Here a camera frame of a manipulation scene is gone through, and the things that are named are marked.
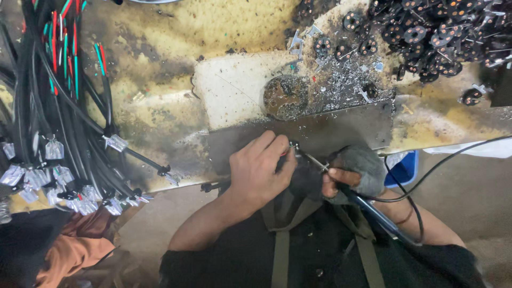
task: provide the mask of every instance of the black power cord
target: black power cord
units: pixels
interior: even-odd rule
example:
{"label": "black power cord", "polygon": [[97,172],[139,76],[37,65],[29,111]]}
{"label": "black power cord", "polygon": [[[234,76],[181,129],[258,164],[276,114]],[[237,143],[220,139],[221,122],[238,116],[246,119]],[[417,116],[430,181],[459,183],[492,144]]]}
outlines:
{"label": "black power cord", "polygon": [[[402,189],[403,193],[404,194],[407,194],[407,191],[406,189],[402,186],[402,184],[400,183],[400,181],[398,181],[398,179],[396,179],[395,175],[393,175],[393,173],[391,173],[391,170],[389,169],[389,166],[388,166],[388,157],[384,157],[384,165],[386,166],[386,170],[388,170],[388,173],[389,175],[391,175],[391,177],[393,178],[393,180],[395,180],[395,182],[398,184],[398,186],[400,187],[400,189]],[[416,206],[416,203],[414,203],[413,199],[410,197],[410,196],[407,196],[407,200],[409,201],[409,203],[411,204],[411,206],[413,207],[413,210],[414,210],[414,213],[416,213],[416,217],[418,218],[418,224],[419,224],[419,240],[417,240],[416,242],[417,243],[423,243],[423,240],[425,238],[425,230],[423,228],[423,219],[421,219],[421,214],[419,213],[419,209],[418,209],[418,206]]]}
{"label": "black power cord", "polygon": [[443,165],[444,163],[446,163],[448,160],[452,159],[453,157],[459,155],[460,153],[462,153],[464,151],[473,149],[474,147],[478,147],[478,146],[485,145],[487,143],[491,143],[491,142],[494,142],[494,141],[510,139],[510,138],[512,138],[512,135],[497,137],[497,138],[490,139],[490,140],[487,140],[487,141],[484,141],[484,142],[476,143],[474,145],[468,146],[468,147],[466,147],[464,149],[461,149],[461,150],[453,153],[452,155],[446,157],[445,159],[443,159],[443,160],[439,161],[437,164],[435,164],[428,172],[425,173],[425,175],[409,191],[405,192],[405,189],[403,189],[404,194],[402,196],[398,197],[398,198],[395,198],[395,199],[382,199],[382,198],[377,198],[377,197],[372,197],[372,196],[365,196],[365,195],[360,195],[360,196],[363,197],[363,198],[366,198],[366,199],[370,199],[370,200],[374,200],[374,201],[378,201],[378,202],[386,202],[386,203],[393,203],[393,202],[402,201],[402,200],[406,199],[409,195],[411,195],[414,192],[414,190],[416,190],[416,188],[418,188],[418,186],[421,183],[423,183],[423,181],[434,170],[436,170],[439,166]]}

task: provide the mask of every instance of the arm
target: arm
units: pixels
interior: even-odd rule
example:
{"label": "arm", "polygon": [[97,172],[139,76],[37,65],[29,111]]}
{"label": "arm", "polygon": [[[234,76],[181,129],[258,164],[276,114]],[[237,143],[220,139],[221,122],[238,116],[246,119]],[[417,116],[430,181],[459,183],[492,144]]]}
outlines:
{"label": "arm", "polygon": [[[280,156],[288,151],[280,171]],[[231,186],[220,197],[197,210],[176,231],[172,251],[200,251],[214,243],[226,228],[249,218],[290,185],[297,162],[288,138],[265,131],[229,158]]]}
{"label": "arm", "polygon": [[[322,188],[322,193],[324,196],[332,198],[336,196],[336,193],[338,193],[335,186],[336,181],[346,183],[351,187],[356,187],[357,185],[359,185],[360,179],[361,176],[359,175],[359,173],[331,168],[329,169],[328,174],[324,175],[324,185]],[[393,199],[397,198],[398,196],[400,195],[394,193],[389,189],[385,189],[379,195],[379,198]],[[384,213],[384,215],[386,215],[391,221],[397,224],[397,226],[404,232],[406,232],[412,237],[415,237],[416,239],[419,238],[420,232],[418,219],[414,214],[414,210],[408,201],[399,201],[393,203],[376,201],[373,205],[382,213]],[[420,206],[418,206],[418,210],[423,220],[424,244],[455,244],[465,247],[464,242],[462,242],[460,237],[452,229],[446,226],[446,224],[439,220],[436,216],[432,215],[432,213],[430,213],[429,211],[425,210]]]}

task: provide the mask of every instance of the person's left hand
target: person's left hand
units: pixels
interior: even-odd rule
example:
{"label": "person's left hand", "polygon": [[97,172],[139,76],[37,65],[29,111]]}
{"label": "person's left hand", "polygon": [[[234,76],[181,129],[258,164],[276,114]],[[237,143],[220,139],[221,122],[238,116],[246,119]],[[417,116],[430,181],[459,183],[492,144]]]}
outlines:
{"label": "person's left hand", "polygon": [[[232,201],[240,217],[249,217],[290,185],[297,161],[285,135],[265,131],[229,158],[231,186],[223,196]],[[286,162],[275,171],[285,152]]]}

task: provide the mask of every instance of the grey glove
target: grey glove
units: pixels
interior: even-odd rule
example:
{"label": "grey glove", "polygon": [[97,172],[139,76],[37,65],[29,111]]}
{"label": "grey glove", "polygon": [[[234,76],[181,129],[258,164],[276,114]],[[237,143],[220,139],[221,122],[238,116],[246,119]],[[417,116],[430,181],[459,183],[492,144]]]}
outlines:
{"label": "grey glove", "polygon": [[[376,197],[384,190],[384,179],[387,172],[382,159],[370,148],[347,146],[331,154],[329,158],[332,159],[329,162],[330,168],[340,168],[361,174],[359,185],[351,187],[355,192]],[[331,204],[348,204],[348,199],[342,192],[338,192],[334,198],[324,197],[324,199]]]}

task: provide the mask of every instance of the electrical wire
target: electrical wire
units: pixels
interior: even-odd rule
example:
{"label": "electrical wire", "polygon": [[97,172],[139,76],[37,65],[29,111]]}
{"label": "electrical wire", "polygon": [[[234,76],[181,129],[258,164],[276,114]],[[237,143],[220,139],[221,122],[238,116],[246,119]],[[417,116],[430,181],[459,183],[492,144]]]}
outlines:
{"label": "electrical wire", "polygon": [[402,201],[404,199],[406,199],[409,195],[411,195],[415,190],[416,188],[418,188],[418,186],[423,183],[423,181],[432,173],[434,172],[434,170],[436,170],[439,166],[443,165],[444,163],[446,163],[448,160],[452,159],[453,157],[459,155],[460,153],[464,152],[464,151],[467,151],[467,150],[470,150],[470,149],[473,149],[474,147],[478,147],[478,146],[481,146],[481,145],[485,145],[487,143],[491,143],[491,142],[494,142],[494,141],[499,141],[499,140],[504,140],[504,139],[510,139],[512,138],[512,135],[509,135],[509,136],[501,136],[501,137],[497,137],[497,138],[494,138],[494,139],[490,139],[490,140],[487,140],[487,141],[484,141],[484,142],[480,142],[480,143],[476,143],[476,144],[473,144],[471,146],[468,146],[464,149],[461,149],[455,153],[453,153],[452,155],[446,157],[445,159],[439,161],[437,164],[435,164],[428,172],[425,173],[425,175],[423,175],[423,177],[409,190],[407,191],[406,193],[404,193],[403,195],[401,195],[400,197],[397,197],[395,199],[381,199],[381,198],[377,198],[377,197],[371,197],[371,196],[365,196],[365,195],[360,195],[361,197],[364,197],[366,199],[370,199],[370,200],[374,200],[374,201],[378,201],[378,202],[386,202],[386,203],[392,203],[392,202],[398,202],[398,201]]}
{"label": "electrical wire", "polygon": [[[386,170],[388,170],[388,174],[391,175],[391,177],[393,178],[393,180],[398,184],[398,186],[400,187],[400,189],[403,191],[404,194],[407,194],[407,191],[406,189],[402,186],[402,184],[400,183],[400,181],[398,181],[395,177],[395,175],[393,175],[393,173],[391,172],[391,169],[389,169],[389,166],[388,166],[388,157],[384,157],[384,165],[386,166]],[[423,240],[425,239],[425,230],[424,230],[424,227],[423,227],[423,219],[421,218],[421,214],[419,213],[419,209],[418,209],[418,206],[416,206],[416,203],[414,203],[413,201],[413,198],[411,198],[410,196],[407,196],[407,200],[409,201],[409,203],[411,204],[413,210],[414,210],[414,213],[416,213],[416,217],[418,218],[418,225],[419,225],[419,240],[417,240],[416,242],[417,243],[423,243]]]}
{"label": "electrical wire", "polygon": [[[0,109],[0,114],[4,114],[0,115],[2,121],[12,119],[0,123],[0,131],[4,141],[13,143],[14,169],[19,170],[17,166],[26,169],[22,177],[46,181],[48,177],[37,174],[48,169],[53,177],[43,187],[53,189],[52,197],[70,201],[68,207],[87,214],[98,207],[88,200],[91,197],[94,201],[101,200],[112,214],[119,215],[122,201],[133,204],[131,201],[140,200],[142,194],[140,189],[129,187],[126,154],[152,166],[160,176],[170,175],[170,166],[160,166],[129,148],[113,152],[119,158],[116,162],[106,152],[108,146],[116,147],[116,141],[120,145],[124,143],[116,138],[119,129],[114,121],[112,91],[101,44],[95,48],[101,66],[102,94],[97,93],[82,67],[84,52],[78,48],[78,40],[80,13],[86,4],[83,0],[68,0],[58,9],[61,11],[58,14],[54,2],[44,1],[35,9],[31,0],[22,0],[28,32],[22,36],[19,51],[7,45],[14,72],[0,67],[0,80],[14,94],[12,115],[6,108]],[[12,43],[5,25],[0,27],[0,34],[5,43]],[[90,118],[85,91],[105,118],[105,128]],[[27,185],[36,183],[32,180],[37,179],[18,181],[15,189],[27,191]],[[171,182],[177,185],[178,180],[172,178]]]}

